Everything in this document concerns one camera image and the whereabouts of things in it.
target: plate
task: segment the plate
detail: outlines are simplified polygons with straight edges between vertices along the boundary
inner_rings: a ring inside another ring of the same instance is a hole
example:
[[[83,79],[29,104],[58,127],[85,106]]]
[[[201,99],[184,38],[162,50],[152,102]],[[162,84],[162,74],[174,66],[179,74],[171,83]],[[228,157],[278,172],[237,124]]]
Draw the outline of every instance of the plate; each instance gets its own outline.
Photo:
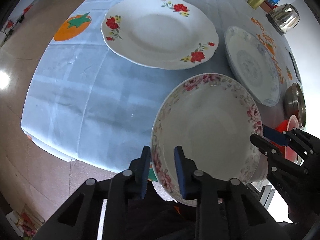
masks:
[[[216,73],[200,74],[178,85],[156,116],[151,136],[151,162],[158,181],[177,201],[183,200],[174,164],[174,148],[213,178],[248,182],[260,159],[250,135],[262,135],[254,100],[234,79]]]
[[[206,15],[182,0],[123,0],[110,8],[101,32],[119,56],[172,70],[206,62],[219,41]]]
[[[239,27],[229,27],[224,37],[228,62],[236,79],[256,101],[275,106],[280,99],[280,82],[268,50],[254,35]]]

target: screw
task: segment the screw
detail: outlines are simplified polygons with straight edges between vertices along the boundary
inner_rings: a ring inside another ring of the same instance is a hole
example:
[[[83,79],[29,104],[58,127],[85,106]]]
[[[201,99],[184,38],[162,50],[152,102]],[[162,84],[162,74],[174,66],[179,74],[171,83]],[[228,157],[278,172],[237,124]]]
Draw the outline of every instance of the screw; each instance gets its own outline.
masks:
[[[87,180],[85,181],[85,183],[86,183],[88,186],[91,186],[91,185],[93,185],[93,184],[96,183],[96,180],[95,180],[95,179],[87,179]]]
[[[123,176],[131,176],[132,175],[132,171],[131,170],[125,170],[122,172]]]
[[[201,177],[201,176],[203,176],[203,171],[201,171],[201,170],[195,170],[195,171],[193,172],[193,174],[194,174],[195,176]]]
[[[232,185],[235,185],[235,186],[238,186],[240,184],[240,180],[237,178],[232,178],[230,182]]]

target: blue gripper pad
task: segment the blue gripper pad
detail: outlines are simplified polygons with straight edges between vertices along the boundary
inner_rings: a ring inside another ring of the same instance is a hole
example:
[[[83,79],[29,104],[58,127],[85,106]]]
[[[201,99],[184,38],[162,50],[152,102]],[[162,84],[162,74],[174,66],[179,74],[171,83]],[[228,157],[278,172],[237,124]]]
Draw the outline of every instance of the blue gripper pad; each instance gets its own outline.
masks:
[[[141,178],[141,192],[140,192],[141,199],[144,199],[144,196],[147,193],[148,175],[149,175],[149,168],[150,168],[150,147],[144,146],[142,152],[145,153],[146,155],[144,168],[142,172],[142,178]]]
[[[275,142],[276,144],[280,146],[288,146],[289,139],[285,137],[284,134],[278,132],[275,129],[272,129],[266,125],[262,125],[263,129],[263,136],[268,138],[269,140]]]
[[[180,194],[182,195],[182,198],[186,198],[186,181],[185,181],[185,177],[183,174],[183,169],[182,169],[182,163],[181,163],[181,159],[180,159],[180,155],[178,152],[178,148],[175,147],[174,148],[174,162],[176,165],[176,171],[177,171],[177,177],[178,177],[178,184],[179,184],[179,188],[180,188]]]

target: stainless steel pot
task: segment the stainless steel pot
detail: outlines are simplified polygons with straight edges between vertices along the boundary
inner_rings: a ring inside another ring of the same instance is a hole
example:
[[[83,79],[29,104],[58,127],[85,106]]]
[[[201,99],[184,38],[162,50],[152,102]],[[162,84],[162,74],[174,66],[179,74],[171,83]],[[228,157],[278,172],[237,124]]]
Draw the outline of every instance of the stainless steel pot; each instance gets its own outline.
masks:
[[[282,34],[292,29],[300,21],[296,8],[291,4],[283,4],[267,14],[267,18],[273,22]]]
[[[284,109],[287,118],[294,114],[298,118],[299,127],[306,126],[306,103],[299,83],[293,83],[285,92]]]

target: orange persimmon print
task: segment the orange persimmon print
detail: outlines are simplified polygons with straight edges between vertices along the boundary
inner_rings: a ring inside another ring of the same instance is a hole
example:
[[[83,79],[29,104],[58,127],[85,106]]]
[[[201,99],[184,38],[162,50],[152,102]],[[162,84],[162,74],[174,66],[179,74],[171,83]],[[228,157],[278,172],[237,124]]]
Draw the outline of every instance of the orange persimmon print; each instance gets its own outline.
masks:
[[[88,14],[77,15],[67,19],[58,29],[53,39],[55,41],[66,41],[79,35],[91,23],[91,17]]]
[[[291,75],[291,72],[290,70],[288,69],[288,67],[285,67],[287,69],[287,74],[288,74],[288,77],[290,78],[290,80],[292,80],[292,75]]]
[[[257,33],[257,37],[258,37],[259,41],[263,44],[263,46],[265,46],[270,51],[270,53],[272,54],[271,58],[273,60],[273,63],[276,66],[277,71],[278,71],[279,81],[280,81],[281,84],[283,84],[284,77],[282,76],[282,70],[281,70],[281,68],[279,68],[278,62],[275,59],[275,56],[276,56],[276,52],[275,52],[276,45],[274,43],[274,40],[269,35],[267,35],[265,33],[264,27],[262,26],[262,24],[258,20],[256,20],[256,19],[251,17],[251,21],[254,24],[256,24],[256,25],[258,25],[260,27],[262,37],[258,33]]]

